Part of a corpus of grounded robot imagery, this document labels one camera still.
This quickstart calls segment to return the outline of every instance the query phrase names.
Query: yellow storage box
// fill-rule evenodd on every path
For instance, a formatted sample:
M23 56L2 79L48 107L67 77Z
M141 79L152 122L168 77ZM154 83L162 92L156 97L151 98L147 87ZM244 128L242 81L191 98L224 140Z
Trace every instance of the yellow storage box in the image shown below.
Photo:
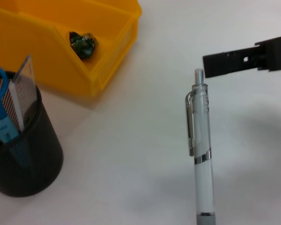
M102 90L137 37L137 0L0 0L0 67L17 71L30 53L36 81L77 96ZM69 31L99 41L90 59Z

